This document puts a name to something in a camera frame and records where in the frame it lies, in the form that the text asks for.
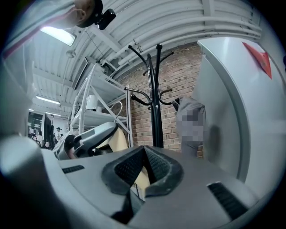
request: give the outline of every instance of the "white cylinder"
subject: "white cylinder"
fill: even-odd
[[[99,113],[101,113],[101,112],[102,112],[102,107],[101,107],[101,106],[98,106],[98,107],[97,107],[97,111],[98,111]]]
[[[88,101],[86,104],[86,109],[87,110],[93,110],[96,111],[97,110],[97,104],[98,104],[98,99],[95,95],[90,95],[88,97]]]

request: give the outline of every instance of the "brick wall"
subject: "brick wall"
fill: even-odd
[[[191,43],[172,49],[174,55],[162,62],[159,72],[160,90],[172,88],[171,93],[166,93],[162,99],[170,102],[179,96],[192,96],[196,79],[200,70],[202,53],[197,43]],[[143,64],[139,64],[126,73],[122,74],[117,81],[123,85],[129,85],[132,89],[137,89],[149,93],[148,76],[143,76],[145,71]],[[141,94],[135,95],[147,101]],[[181,146],[176,130],[176,111],[172,105],[161,105],[162,126],[164,148],[180,152]],[[131,100],[131,116],[134,145],[153,145],[151,115],[146,106]]]

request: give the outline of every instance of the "black coat rack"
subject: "black coat rack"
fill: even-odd
[[[143,61],[143,63],[145,64],[147,68],[147,71],[143,75],[146,75],[146,73],[148,73],[149,86],[150,86],[150,97],[146,93],[135,90],[135,89],[125,88],[125,90],[139,93],[146,97],[147,102],[143,102],[141,99],[138,99],[135,95],[131,95],[131,99],[139,102],[142,105],[149,106],[148,109],[151,110],[153,145],[156,147],[163,148],[164,143],[163,143],[163,129],[162,129],[160,103],[165,104],[165,105],[172,104],[170,102],[162,101],[162,98],[161,98],[164,93],[171,92],[172,89],[168,89],[168,90],[164,90],[160,92],[159,81],[158,81],[159,68],[160,68],[160,63],[166,58],[168,58],[169,56],[173,55],[174,52],[171,52],[170,54],[168,54],[167,56],[161,59],[161,50],[163,46],[161,44],[156,45],[157,58],[156,58],[156,68],[154,70],[150,54],[147,54],[147,61],[148,61],[147,63],[146,60],[131,45],[129,45],[128,48],[131,49]]]

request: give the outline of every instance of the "ceiling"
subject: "ceiling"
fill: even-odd
[[[50,112],[67,118],[78,93],[73,81],[85,57],[110,68],[107,75],[116,79],[140,63],[128,50],[131,44],[142,55],[155,54],[155,45],[163,51],[210,36],[239,36],[259,40],[260,14],[241,0],[103,0],[104,11],[112,8],[116,18],[104,31],[95,25],[76,35],[72,47],[39,32],[34,37],[36,56],[34,83],[37,95],[61,105],[33,100],[37,112]],[[69,59],[68,50],[76,56]]]

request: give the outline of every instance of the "ceiling light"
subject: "ceiling light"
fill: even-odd
[[[47,98],[42,98],[42,97],[39,97],[39,96],[36,96],[36,98],[41,99],[41,100],[43,100],[43,101],[52,102],[52,103],[55,103],[55,104],[60,105],[59,102],[54,101],[54,100],[50,100],[50,99],[47,99]]]
[[[75,41],[75,36],[68,33],[67,31],[65,30],[60,30],[60,29],[56,29],[56,28],[53,28],[53,27],[43,27],[40,29],[42,32],[64,42],[65,44],[67,44],[68,46],[72,46],[72,44],[74,43]]]
[[[61,115],[58,115],[58,114],[53,114],[53,113],[50,113],[50,112],[46,112],[47,115],[53,115],[53,116],[59,116],[61,117]]]

